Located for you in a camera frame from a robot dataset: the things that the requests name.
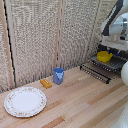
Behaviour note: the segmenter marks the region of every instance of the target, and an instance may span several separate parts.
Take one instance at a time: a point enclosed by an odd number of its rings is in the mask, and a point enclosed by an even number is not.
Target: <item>wooden table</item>
[[[39,114],[17,118],[4,109],[4,99],[11,91],[0,94],[0,128],[109,128],[128,101],[128,87],[121,79],[109,85],[90,76],[79,67],[67,70],[61,85],[47,80],[45,89],[39,81],[25,85],[42,90],[47,105]]]

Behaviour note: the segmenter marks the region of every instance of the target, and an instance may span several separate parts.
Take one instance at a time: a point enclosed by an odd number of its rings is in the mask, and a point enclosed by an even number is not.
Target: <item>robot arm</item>
[[[102,34],[104,36],[128,34],[127,12],[128,0],[118,0],[108,18],[102,23]]]
[[[118,0],[107,19],[101,25],[102,45],[128,50],[128,0]]]

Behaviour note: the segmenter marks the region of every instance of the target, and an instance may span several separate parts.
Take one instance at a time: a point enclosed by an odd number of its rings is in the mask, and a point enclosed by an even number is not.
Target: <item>blue cup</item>
[[[53,82],[56,84],[61,84],[63,82],[64,69],[63,68],[54,68],[53,73]]]

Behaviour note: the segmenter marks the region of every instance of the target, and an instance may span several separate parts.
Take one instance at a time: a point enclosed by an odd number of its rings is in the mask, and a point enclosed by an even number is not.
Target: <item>plate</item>
[[[46,106],[45,94],[33,87],[15,89],[4,101],[6,111],[16,117],[30,117],[41,112]]]

